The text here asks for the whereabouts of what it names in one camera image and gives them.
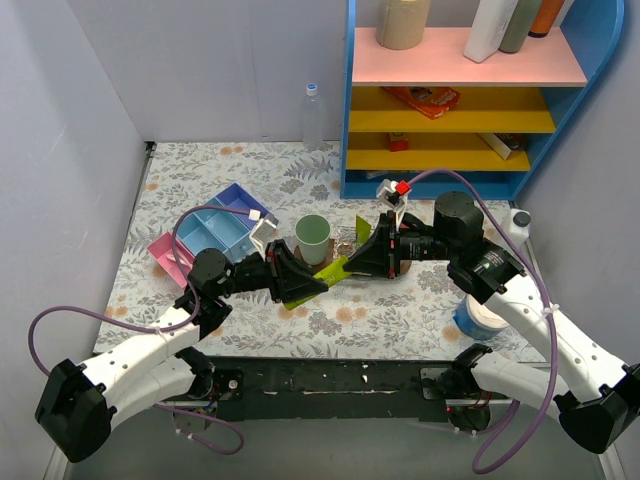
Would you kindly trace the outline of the white bottle grey cap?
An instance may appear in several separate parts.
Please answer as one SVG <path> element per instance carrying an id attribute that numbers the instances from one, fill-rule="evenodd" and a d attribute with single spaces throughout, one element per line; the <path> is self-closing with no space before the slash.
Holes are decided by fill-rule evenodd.
<path id="1" fill-rule="evenodd" d="M 529 239 L 531 215 L 528 211 L 512 208 L 502 221 L 501 227 L 513 244 L 520 249 Z"/>

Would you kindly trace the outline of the clear plastic water bottle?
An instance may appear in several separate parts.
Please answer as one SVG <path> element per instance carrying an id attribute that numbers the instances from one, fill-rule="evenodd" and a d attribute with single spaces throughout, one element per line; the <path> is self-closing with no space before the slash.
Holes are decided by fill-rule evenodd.
<path id="1" fill-rule="evenodd" d="M 304 147 L 308 151 L 318 150 L 324 140 L 324 104 L 315 83 L 306 86 L 301 125 Z"/>

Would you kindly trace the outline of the red orange snack box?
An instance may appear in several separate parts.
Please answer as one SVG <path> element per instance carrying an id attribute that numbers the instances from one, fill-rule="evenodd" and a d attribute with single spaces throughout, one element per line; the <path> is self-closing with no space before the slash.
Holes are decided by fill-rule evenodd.
<path id="1" fill-rule="evenodd" d="M 398 86 L 383 87 L 382 90 L 431 120 L 453 109 L 461 97 L 457 90 L 449 87 Z"/>

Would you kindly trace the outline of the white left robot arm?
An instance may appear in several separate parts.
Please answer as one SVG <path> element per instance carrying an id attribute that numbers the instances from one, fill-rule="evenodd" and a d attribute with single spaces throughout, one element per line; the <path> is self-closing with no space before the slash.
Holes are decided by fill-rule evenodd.
<path id="1" fill-rule="evenodd" d="M 231 313 L 226 298 L 266 289 L 274 302 L 290 303 L 329 289 L 282 240 L 238 263 L 205 249 L 187 280 L 154 326 L 80 364 L 65 359 L 51 369 L 35 420 L 70 462 L 93 455 L 119 424 L 159 402 L 210 394 L 215 367 L 195 346 Z"/>

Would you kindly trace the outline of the toilet paper roll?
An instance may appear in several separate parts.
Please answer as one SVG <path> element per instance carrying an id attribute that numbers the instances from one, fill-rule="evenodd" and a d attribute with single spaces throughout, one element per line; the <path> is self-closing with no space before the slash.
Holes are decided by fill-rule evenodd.
<path id="1" fill-rule="evenodd" d="M 453 319 L 462 333 L 475 340 L 490 340 L 509 327 L 504 319 L 470 295 L 457 306 Z"/>

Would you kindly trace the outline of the white tall bottle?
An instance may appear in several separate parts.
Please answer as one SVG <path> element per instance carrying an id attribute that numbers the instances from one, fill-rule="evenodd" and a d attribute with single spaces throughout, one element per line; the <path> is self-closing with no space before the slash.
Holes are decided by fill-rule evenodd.
<path id="1" fill-rule="evenodd" d="M 517 0 L 481 0 L 463 55 L 482 63 L 497 52 L 516 8 Z"/>

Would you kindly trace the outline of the pink white toothbrush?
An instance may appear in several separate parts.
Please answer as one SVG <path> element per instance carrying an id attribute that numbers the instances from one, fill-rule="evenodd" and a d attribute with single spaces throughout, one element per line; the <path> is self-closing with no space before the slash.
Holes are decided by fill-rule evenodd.
<path id="1" fill-rule="evenodd" d="M 182 255 L 175 256 L 175 255 L 173 255 L 171 253 L 167 253 L 164 256 L 164 258 L 167 261 L 172 262 L 172 263 L 174 263 L 176 265 L 182 265 L 184 268 L 186 268 L 188 270 L 193 268 L 192 263 L 186 257 L 184 257 Z"/>

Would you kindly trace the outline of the green plastic cup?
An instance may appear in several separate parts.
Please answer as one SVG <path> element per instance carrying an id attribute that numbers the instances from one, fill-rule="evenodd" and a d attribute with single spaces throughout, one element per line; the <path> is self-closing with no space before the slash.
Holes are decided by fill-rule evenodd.
<path id="1" fill-rule="evenodd" d="M 302 259 L 309 265 L 323 263 L 331 235 L 329 222 L 320 215 L 306 215 L 297 221 L 295 234 Z"/>

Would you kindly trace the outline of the pink drawer box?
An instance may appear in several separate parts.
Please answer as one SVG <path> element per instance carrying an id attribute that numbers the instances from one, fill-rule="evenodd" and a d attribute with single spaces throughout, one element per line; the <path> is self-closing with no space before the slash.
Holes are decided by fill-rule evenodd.
<path id="1" fill-rule="evenodd" d="M 181 272 L 177 260 L 183 265 L 186 273 L 189 273 L 195 259 L 194 254 L 180 241 L 176 240 L 175 255 L 172 250 L 172 234 L 165 232 L 147 246 L 147 251 L 156 263 L 171 277 L 181 288 L 187 286 L 185 276 Z"/>

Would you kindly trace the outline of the clear textured toothbrush holder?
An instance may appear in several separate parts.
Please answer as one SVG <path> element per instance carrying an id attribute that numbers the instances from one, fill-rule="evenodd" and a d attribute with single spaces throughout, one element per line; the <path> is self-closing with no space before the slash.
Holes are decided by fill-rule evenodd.
<path id="1" fill-rule="evenodd" d="M 331 240 L 333 241 L 333 259 L 341 256 L 350 257 L 359 248 L 355 226 L 336 227 Z"/>

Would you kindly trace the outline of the oval wooden tray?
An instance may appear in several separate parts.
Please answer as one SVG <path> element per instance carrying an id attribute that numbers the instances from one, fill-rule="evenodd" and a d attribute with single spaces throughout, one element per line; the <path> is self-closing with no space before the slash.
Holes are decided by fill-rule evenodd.
<path id="1" fill-rule="evenodd" d="M 357 244 L 348 243 L 346 241 L 337 241 L 336 239 L 331 238 L 328 245 L 328 250 L 325 259 L 317 265 L 309 264 L 309 267 L 314 273 L 321 271 L 322 269 L 328 267 L 332 262 L 338 259 L 340 256 L 349 257 L 352 253 L 355 252 Z M 400 271 L 398 272 L 399 276 L 403 276 L 409 272 L 411 268 L 412 262 L 410 260 L 402 260 L 400 262 Z"/>

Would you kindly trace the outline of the orange bottle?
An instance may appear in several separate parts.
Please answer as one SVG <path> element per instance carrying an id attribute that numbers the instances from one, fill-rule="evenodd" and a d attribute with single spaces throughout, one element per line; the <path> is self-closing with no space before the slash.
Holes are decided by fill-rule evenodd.
<path id="1" fill-rule="evenodd" d="M 528 35 L 534 38 L 545 37 L 551 30 L 564 3 L 565 0 L 543 0 Z"/>

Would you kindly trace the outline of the white brown flat box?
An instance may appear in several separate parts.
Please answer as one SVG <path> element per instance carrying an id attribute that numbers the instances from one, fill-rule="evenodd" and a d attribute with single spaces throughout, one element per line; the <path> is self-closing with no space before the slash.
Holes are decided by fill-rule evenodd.
<path id="1" fill-rule="evenodd" d="M 477 136 L 503 160 L 524 151 L 528 138 L 521 133 L 478 133 Z"/>

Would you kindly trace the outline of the blue wooden shelf unit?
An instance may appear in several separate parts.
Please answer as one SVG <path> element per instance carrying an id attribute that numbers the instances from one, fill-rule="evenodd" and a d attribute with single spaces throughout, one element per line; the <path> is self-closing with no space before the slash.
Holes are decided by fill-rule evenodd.
<path id="1" fill-rule="evenodd" d="M 543 38 L 482 63 L 463 55 L 464 27 L 429 27 L 412 49 L 380 46 L 346 5 L 341 194 L 375 195 L 386 178 L 427 171 L 412 195 L 432 199 L 473 185 L 489 200 L 515 200 L 570 125 L 613 56 L 625 19 L 622 1 L 575 1 Z M 449 87 L 459 103 L 431 120 L 383 87 Z M 408 136 L 406 151 L 389 150 L 389 132 Z M 503 160 L 478 133 L 521 133 L 528 145 Z"/>

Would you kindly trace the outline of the beige paper towel roll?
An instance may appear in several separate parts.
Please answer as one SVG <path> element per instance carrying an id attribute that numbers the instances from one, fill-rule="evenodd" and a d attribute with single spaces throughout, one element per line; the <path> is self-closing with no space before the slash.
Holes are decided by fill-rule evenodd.
<path id="1" fill-rule="evenodd" d="M 408 50 L 423 38 L 430 0 L 380 1 L 376 41 L 387 49 Z"/>

